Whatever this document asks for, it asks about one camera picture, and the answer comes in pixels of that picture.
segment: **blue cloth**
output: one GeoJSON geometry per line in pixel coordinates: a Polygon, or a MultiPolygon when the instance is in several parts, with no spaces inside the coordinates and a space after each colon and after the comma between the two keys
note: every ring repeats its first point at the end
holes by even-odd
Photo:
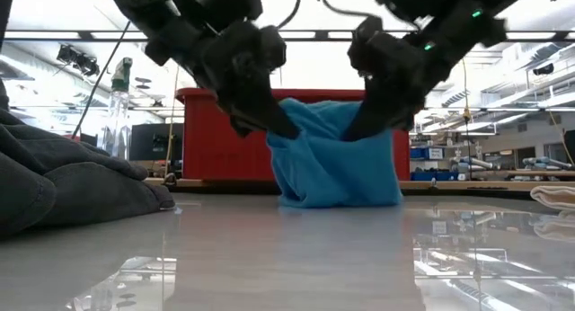
{"type": "Polygon", "coordinates": [[[280,103],[302,130],[291,140],[268,133],[271,164],[282,195],[295,208],[393,206],[402,200],[392,131],[355,142],[339,140],[360,102],[280,103]]]}

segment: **wire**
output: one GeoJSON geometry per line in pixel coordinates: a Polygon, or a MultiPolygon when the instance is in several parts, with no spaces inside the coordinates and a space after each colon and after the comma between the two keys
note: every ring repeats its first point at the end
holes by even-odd
{"type": "Polygon", "coordinates": [[[475,211],[472,211],[473,219],[473,255],[475,256],[475,270],[473,272],[473,279],[477,283],[477,289],[479,290],[479,310],[483,310],[483,299],[482,299],[482,268],[479,267],[479,260],[477,259],[477,219],[475,218],[475,211]]]}
{"type": "Polygon", "coordinates": [[[339,13],[339,14],[343,14],[343,15],[349,15],[349,16],[359,16],[359,17],[374,16],[371,13],[364,13],[364,12],[360,12],[360,11],[338,9],[335,6],[331,5],[327,0],[322,0],[322,2],[323,2],[323,5],[325,5],[325,7],[327,7],[328,9],[332,10],[335,13],[339,13]]]}
{"type": "Polygon", "coordinates": [[[82,79],[84,80],[84,82],[86,82],[86,83],[87,83],[88,85],[90,85],[90,86],[96,85],[96,83],[90,81],[90,80],[88,79],[88,77],[86,77],[86,76],[82,76],[82,79]]]}
{"type": "Polygon", "coordinates": [[[178,92],[178,79],[180,77],[180,67],[176,70],[176,78],[173,83],[173,99],[172,99],[172,117],[170,118],[170,133],[168,137],[168,153],[165,158],[164,177],[168,176],[170,172],[170,160],[172,159],[172,142],[173,142],[173,114],[176,106],[176,94],[178,92]]]}
{"type": "Polygon", "coordinates": [[[58,71],[56,71],[56,73],[52,74],[52,77],[58,75],[61,71],[64,70],[64,68],[68,67],[71,63],[67,63],[65,65],[63,65],[61,68],[58,69],[58,71]]]}
{"type": "Polygon", "coordinates": [[[465,64],[465,57],[461,59],[464,66],[464,94],[465,94],[465,133],[467,135],[467,157],[469,158],[469,181],[473,179],[473,159],[471,158],[471,139],[469,138],[469,120],[471,119],[471,112],[469,112],[469,99],[467,97],[467,65],[465,64]]]}
{"type": "Polygon", "coordinates": [[[553,116],[553,112],[549,111],[549,115],[551,116],[551,121],[553,122],[553,125],[557,128],[557,131],[559,131],[559,133],[561,134],[561,142],[563,143],[563,147],[565,148],[565,153],[567,154],[567,157],[569,158],[571,165],[575,166],[575,163],[573,163],[573,157],[571,156],[571,153],[569,152],[569,148],[567,147],[567,143],[565,142],[565,131],[561,130],[561,128],[559,128],[559,126],[557,125],[557,121],[555,121],[555,117],[553,116]]]}
{"type": "Polygon", "coordinates": [[[120,43],[124,40],[124,36],[126,36],[126,32],[128,31],[129,25],[130,25],[130,22],[126,23],[126,28],[124,28],[124,31],[122,32],[121,36],[119,36],[119,40],[116,43],[116,46],[114,46],[114,49],[112,50],[110,57],[108,58],[108,61],[106,62],[106,65],[104,65],[102,72],[98,76],[98,79],[96,79],[96,83],[93,85],[92,91],[90,92],[90,96],[88,97],[88,103],[86,104],[86,107],[84,108],[84,112],[82,112],[82,117],[80,117],[80,120],[78,121],[78,125],[75,126],[74,133],[72,133],[72,139],[74,139],[75,136],[78,134],[78,131],[80,131],[80,128],[82,127],[82,122],[84,122],[84,119],[86,118],[86,114],[88,113],[88,109],[90,109],[90,104],[92,104],[93,96],[95,95],[96,90],[98,89],[98,85],[100,84],[102,77],[104,76],[104,74],[108,70],[108,66],[110,65],[111,60],[114,58],[114,55],[116,55],[116,51],[118,51],[120,43]]]}
{"type": "Polygon", "coordinates": [[[296,16],[297,12],[299,11],[299,6],[302,4],[302,0],[296,0],[296,5],[294,5],[294,10],[289,14],[289,16],[284,19],[279,25],[278,30],[285,27],[288,23],[290,23],[294,17],[296,16]]]}

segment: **gray cloth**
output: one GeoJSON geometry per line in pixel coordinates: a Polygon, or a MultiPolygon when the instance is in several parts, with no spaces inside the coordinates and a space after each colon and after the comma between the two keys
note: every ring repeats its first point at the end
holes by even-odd
{"type": "Polygon", "coordinates": [[[85,143],[24,124],[0,109],[0,235],[79,226],[174,207],[147,170],[85,143]]]}
{"type": "Polygon", "coordinates": [[[0,78],[0,110],[8,111],[8,95],[6,94],[2,78],[0,78]]]}

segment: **red box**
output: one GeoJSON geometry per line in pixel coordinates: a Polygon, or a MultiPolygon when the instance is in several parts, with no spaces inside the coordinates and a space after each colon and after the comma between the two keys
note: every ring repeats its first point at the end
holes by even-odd
{"type": "MultiPolygon", "coordinates": [[[[360,101],[360,90],[273,90],[274,97],[293,97],[301,102],[325,100],[360,101]]],[[[239,138],[229,118],[216,106],[209,91],[181,89],[178,99],[185,106],[182,177],[203,181],[274,181],[271,154],[265,133],[239,138]]],[[[410,179],[409,135],[394,133],[395,171],[401,181],[410,179]]]]}

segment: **glass surface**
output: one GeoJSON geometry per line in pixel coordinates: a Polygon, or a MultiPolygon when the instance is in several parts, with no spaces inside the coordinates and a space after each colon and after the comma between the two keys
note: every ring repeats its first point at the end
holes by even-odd
{"type": "Polygon", "coordinates": [[[3,306],[575,308],[573,219],[531,200],[418,196],[404,209],[301,210],[278,209],[275,197],[175,197],[176,211],[5,242],[3,306]]]}

